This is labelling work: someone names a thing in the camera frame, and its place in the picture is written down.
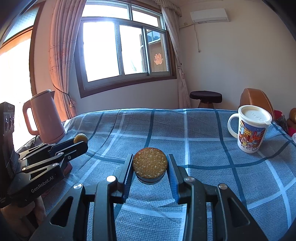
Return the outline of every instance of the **wall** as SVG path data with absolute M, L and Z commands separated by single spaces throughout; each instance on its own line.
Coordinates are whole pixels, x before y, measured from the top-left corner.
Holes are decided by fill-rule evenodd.
M 37 92 L 55 90 L 49 74 L 49 38 L 54 6 L 57 0 L 46 0 L 40 16 L 35 40 L 35 80 Z M 80 98 L 75 68 L 69 80 L 70 96 L 77 104 L 78 113 L 120 108 L 178 108 L 176 80 L 162 80 L 126 86 L 85 98 Z
M 223 0 L 183 5 L 180 25 L 192 22 L 190 12 L 213 8 L 225 8 L 230 22 L 196 26 L 200 53 L 194 26 L 180 29 L 188 91 L 219 92 L 215 106 L 235 110 L 244 88 L 258 88 L 288 116 L 296 106 L 296 42 L 285 24 L 262 1 Z

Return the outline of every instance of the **air conditioner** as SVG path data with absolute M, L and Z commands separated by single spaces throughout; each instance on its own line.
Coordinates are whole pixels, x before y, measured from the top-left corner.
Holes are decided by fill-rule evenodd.
M 229 18 L 224 8 L 207 9 L 190 13 L 193 22 L 201 23 L 217 23 L 229 22 Z

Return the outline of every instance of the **stool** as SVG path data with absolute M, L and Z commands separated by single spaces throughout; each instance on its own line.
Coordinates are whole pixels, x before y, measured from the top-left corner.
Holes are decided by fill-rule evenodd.
M 198 108 L 214 109 L 213 103 L 221 103 L 222 95 L 212 91 L 193 91 L 190 93 L 191 99 L 200 100 Z

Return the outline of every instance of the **mug handle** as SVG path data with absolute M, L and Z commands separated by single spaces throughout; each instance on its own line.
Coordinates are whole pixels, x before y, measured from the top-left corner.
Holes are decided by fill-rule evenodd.
M 230 133 L 233 137 L 238 138 L 238 134 L 235 133 L 235 132 L 233 131 L 233 129 L 231 128 L 231 126 L 230 126 L 230 122 L 231 122 L 231 120 L 232 120 L 233 118 L 235 118 L 235 117 L 238 118 L 238 117 L 239 117 L 239 114 L 238 114 L 238 113 L 235 113 L 235 114 L 233 114 L 232 116 L 230 116 L 230 118 L 229 118 L 229 120 L 228 120 L 228 122 L 227 122 L 227 128 L 228 128 L 229 133 Z
M 38 135 L 40 135 L 39 131 L 38 130 L 37 131 L 32 130 L 32 127 L 31 127 L 31 124 L 30 124 L 30 121 L 29 121 L 29 118 L 28 118 L 27 110 L 29 108 L 31 108 L 31 101 L 30 100 L 28 100 L 26 103 L 24 103 L 24 105 L 22 107 L 22 112 L 24 114 L 25 122 L 26 122 L 29 133 L 31 135 L 33 135 L 33 136 L 38 136 Z

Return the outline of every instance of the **silver screw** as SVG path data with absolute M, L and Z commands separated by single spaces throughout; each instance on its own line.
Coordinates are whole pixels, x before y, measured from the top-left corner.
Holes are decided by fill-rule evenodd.
M 82 188 L 82 184 L 81 183 L 74 184 L 74 189 L 80 189 L 80 188 Z
M 112 182 L 114 182 L 114 181 L 116 180 L 116 177 L 115 177 L 115 176 L 108 176 L 108 177 L 106 178 L 106 180 L 107 180 L 107 182 L 112 183 Z
M 225 189 L 228 188 L 228 186 L 226 184 L 224 184 L 224 183 L 220 183 L 219 188 L 222 189 L 222 190 L 225 190 Z
M 195 181 L 195 178 L 194 177 L 191 177 L 191 176 L 188 176 L 188 177 L 185 177 L 185 181 L 187 182 L 194 182 Z

